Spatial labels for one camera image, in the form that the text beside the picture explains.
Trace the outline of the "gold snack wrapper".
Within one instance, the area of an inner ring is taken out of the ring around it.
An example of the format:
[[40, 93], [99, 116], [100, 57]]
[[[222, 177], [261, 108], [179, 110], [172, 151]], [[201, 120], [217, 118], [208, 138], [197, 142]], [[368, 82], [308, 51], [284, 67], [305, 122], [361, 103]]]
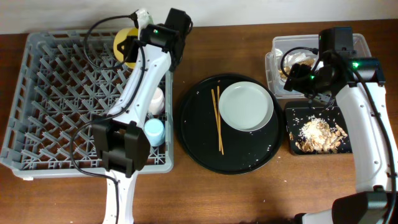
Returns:
[[[313, 65], [315, 64], [315, 60], [314, 60], [313, 58], [309, 58], [309, 59], [307, 59], [307, 60], [302, 60], [302, 61], [297, 62], [297, 63], [298, 63], [299, 65], [306, 65], [306, 66], [309, 66], [310, 68], [312, 68]], [[284, 70], [285, 70], [285, 72], [286, 72], [287, 74], [290, 73], [290, 70], [292, 69], [292, 67], [293, 67], [294, 64], [295, 64], [295, 63], [292, 63], [291, 65], [289, 65], [289, 66], [287, 66], [287, 67], [284, 67]], [[286, 77], [286, 75], [282, 72], [282, 70], [279, 70], [279, 75], [280, 75], [280, 78], [281, 78], [281, 80], [282, 80], [283, 82], [285, 82], [285, 81], [287, 80], [287, 77]]]

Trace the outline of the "yellow bowl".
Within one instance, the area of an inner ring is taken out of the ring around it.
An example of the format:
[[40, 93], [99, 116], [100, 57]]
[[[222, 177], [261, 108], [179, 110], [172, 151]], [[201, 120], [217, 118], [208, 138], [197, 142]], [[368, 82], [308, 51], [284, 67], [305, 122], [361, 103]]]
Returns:
[[113, 42], [114, 56], [129, 68], [135, 67], [139, 53], [139, 46], [135, 43], [136, 39], [138, 39], [137, 28], [124, 28], [116, 34]]

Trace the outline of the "food scraps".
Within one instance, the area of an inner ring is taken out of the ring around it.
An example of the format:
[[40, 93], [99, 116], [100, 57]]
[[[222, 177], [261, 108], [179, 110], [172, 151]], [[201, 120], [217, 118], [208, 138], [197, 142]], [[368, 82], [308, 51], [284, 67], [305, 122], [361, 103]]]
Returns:
[[304, 154], [337, 154], [348, 139], [348, 133], [337, 123], [330, 126], [325, 119], [315, 116], [307, 121], [295, 118], [287, 132], [292, 150]]

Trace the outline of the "pink plastic cup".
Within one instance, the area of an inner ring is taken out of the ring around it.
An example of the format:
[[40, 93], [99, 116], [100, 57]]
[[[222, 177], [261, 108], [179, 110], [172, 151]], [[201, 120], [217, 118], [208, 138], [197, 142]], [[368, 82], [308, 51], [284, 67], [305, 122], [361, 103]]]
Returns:
[[150, 101], [148, 113], [152, 115], [160, 115], [165, 109], [165, 96], [161, 88], [157, 87]]

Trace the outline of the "grey round plate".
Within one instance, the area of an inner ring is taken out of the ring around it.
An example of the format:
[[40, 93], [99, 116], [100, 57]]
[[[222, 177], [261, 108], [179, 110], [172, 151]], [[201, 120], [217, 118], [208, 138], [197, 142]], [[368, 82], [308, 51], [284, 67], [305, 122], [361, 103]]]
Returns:
[[254, 82], [236, 82], [223, 90], [219, 111], [223, 121], [233, 129], [252, 132], [271, 120], [274, 103], [263, 86]]

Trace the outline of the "blue plastic cup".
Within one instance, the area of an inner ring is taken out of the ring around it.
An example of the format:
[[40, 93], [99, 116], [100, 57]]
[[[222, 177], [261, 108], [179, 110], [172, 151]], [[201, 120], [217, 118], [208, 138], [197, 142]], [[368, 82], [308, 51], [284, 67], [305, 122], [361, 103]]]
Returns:
[[152, 147], [157, 147], [165, 142], [165, 126], [161, 120], [152, 118], [144, 125], [145, 135]]

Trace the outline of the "white napkin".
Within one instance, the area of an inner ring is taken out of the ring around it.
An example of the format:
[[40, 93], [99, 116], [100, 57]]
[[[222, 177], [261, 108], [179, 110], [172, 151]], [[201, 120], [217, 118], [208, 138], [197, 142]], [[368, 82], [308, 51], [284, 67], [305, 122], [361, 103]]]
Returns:
[[287, 67], [292, 63], [297, 63], [302, 60], [307, 60], [309, 58], [313, 58], [314, 60], [316, 60], [317, 56], [306, 50], [294, 50], [293, 52], [285, 56], [285, 58], [283, 59], [284, 67]]

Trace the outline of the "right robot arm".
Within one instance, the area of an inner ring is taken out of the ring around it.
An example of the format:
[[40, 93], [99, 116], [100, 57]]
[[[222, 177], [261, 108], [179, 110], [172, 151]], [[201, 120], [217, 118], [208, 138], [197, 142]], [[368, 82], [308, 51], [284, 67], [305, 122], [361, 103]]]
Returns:
[[350, 27], [318, 35], [318, 63], [295, 64], [287, 91], [310, 100], [331, 93], [348, 129], [356, 169], [356, 193], [338, 198], [329, 210], [299, 213], [295, 223], [397, 223], [397, 146], [386, 110], [384, 73], [378, 59], [358, 57]]

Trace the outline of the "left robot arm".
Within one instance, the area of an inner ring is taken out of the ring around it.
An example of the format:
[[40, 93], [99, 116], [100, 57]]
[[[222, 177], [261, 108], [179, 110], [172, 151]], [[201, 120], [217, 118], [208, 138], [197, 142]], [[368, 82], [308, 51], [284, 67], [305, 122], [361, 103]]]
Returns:
[[144, 132], [150, 103], [166, 73], [172, 73], [182, 60], [185, 39], [193, 21], [182, 10], [171, 8], [163, 24], [154, 24], [145, 10], [131, 15], [136, 37], [127, 37], [116, 48], [124, 62], [132, 62], [131, 77], [107, 115], [94, 121], [94, 144], [104, 164], [108, 189], [105, 223], [112, 215], [116, 223], [133, 223], [135, 182], [150, 154], [151, 144]]

